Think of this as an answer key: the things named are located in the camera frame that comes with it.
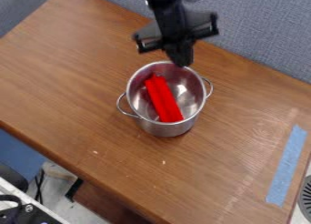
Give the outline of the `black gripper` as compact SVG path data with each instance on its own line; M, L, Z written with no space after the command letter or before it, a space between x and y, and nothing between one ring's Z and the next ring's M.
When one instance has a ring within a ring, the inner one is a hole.
M158 25L153 20L132 34L132 40L136 42L140 54L164 48L170 62L182 67L193 64L193 43L190 41L217 34L217 14L186 10L180 23L176 20L168 20L166 25Z

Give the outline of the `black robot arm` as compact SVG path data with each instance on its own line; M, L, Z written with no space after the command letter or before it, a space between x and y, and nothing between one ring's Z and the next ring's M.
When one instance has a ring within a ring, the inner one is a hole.
M217 14L189 10L185 0L145 2L154 20L132 34L138 53L162 50L176 66L192 65L196 41L218 34Z

